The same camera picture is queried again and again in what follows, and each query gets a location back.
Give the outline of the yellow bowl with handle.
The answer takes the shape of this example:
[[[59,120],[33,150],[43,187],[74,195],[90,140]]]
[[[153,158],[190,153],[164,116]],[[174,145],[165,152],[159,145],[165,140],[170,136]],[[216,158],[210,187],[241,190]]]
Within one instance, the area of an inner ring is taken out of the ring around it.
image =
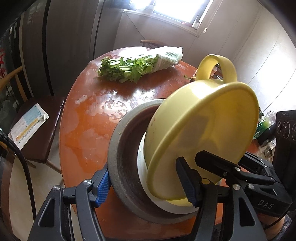
[[[195,81],[177,89],[154,113],[145,134],[146,184],[162,200],[186,197],[176,172],[176,160],[185,158],[202,178],[220,177],[197,166],[195,156],[207,151],[238,163],[255,134],[259,104],[254,91],[237,80],[233,63],[208,55]]]

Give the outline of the grey stone bowl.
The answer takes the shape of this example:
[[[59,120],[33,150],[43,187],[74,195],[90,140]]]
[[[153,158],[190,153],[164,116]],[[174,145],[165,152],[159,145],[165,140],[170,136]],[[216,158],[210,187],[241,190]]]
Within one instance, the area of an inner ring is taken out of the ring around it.
[[[146,193],[139,177],[137,158],[144,134],[163,99],[142,103],[124,115],[111,136],[107,164],[112,186],[123,204],[143,220],[171,224],[186,221],[197,214],[193,206],[177,206]]]

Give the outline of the white plastic bowl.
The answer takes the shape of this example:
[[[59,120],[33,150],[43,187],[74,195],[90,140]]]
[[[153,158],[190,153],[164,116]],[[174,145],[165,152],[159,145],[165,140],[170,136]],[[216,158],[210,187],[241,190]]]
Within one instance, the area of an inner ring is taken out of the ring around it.
[[[173,214],[190,214],[198,211],[189,201],[185,199],[166,201],[153,196],[147,187],[147,165],[144,159],[144,132],[137,151],[137,171],[142,188],[149,199],[160,209]]]

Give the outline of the green plastic bottle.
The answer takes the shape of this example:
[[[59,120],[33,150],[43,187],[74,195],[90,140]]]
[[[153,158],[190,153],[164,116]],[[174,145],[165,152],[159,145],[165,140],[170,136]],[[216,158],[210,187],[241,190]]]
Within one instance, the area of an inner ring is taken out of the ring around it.
[[[258,138],[264,131],[275,123],[276,113],[268,111],[266,115],[261,116],[258,120],[257,127],[253,139]]]

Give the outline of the dark seat wooden chair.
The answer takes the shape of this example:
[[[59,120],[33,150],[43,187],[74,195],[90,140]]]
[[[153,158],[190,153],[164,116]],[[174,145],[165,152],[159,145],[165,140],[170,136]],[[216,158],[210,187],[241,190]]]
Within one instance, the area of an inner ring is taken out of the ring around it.
[[[41,108],[49,115],[50,118],[47,119],[45,123],[41,125],[41,127],[35,132],[35,134],[27,142],[27,144],[25,144],[24,147],[21,149],[21,152],[27,161],[34,161],[46,164],[54,171],[61,173],[61,169],[50,162],[48,156],[57,128],[57,123],[64,107],[65,98],[46,96],[41,98],[27,99],[18,78],[18,73],[22,71],[22,69],[22,66],[20,66],[19,68],[6,75],[3,79],[1,79],[1,89],[4,89],[4,87],[9,83],[10,79],[15,77],[18,85],[18,90],[20,91],[20,94],[24,101],[24,104],[20,107],[19,111],[16,114],[16,117],[14,118],[12,127],[36,103],[41,106]]]

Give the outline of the far carrot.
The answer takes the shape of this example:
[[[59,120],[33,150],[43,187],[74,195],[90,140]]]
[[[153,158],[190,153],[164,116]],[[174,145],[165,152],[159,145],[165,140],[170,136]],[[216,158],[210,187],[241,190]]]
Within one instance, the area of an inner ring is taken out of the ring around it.
[[[195,73],[189,77],[188,75],[184,75],[184,79],[189,80],[190,82],[194,82],[196,80],[196,75],[197,75],[198,71],[196,70]]]

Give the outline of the printed paper leaflet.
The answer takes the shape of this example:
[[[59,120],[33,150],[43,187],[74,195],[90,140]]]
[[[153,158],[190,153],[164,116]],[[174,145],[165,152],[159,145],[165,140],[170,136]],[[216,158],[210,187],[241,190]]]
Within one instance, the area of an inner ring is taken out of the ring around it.
[[[11,128],[8,137],[21,150],[49,118],[49,115],[36,103]]]

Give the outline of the celery in plastic bag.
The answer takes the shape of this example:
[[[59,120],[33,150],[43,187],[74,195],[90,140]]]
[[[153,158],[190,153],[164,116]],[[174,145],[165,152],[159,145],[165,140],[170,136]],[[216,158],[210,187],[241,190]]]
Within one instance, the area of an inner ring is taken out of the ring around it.
[[[97,70],[99,77],[120,83],[137,83],[144,75],[178,65],[183,57],[182,47],[164,46],[134,57],[104,57]]]

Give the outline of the window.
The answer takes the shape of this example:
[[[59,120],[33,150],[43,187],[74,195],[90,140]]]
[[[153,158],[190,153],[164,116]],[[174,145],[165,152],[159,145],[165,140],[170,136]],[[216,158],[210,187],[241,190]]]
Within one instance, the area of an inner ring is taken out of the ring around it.
[[[143,36],[183,31],[199,37],[199,28],[214,1],[130,1],[122,9]]]

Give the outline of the dark refrigerator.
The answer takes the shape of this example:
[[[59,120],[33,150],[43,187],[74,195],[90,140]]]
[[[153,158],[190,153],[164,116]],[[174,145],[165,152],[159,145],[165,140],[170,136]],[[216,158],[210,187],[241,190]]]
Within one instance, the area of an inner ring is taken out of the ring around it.
[[[67,96],[90,61],[114,49],[129,1],[27,1],[1,34],[1,77],[18,67],[25,93]]]

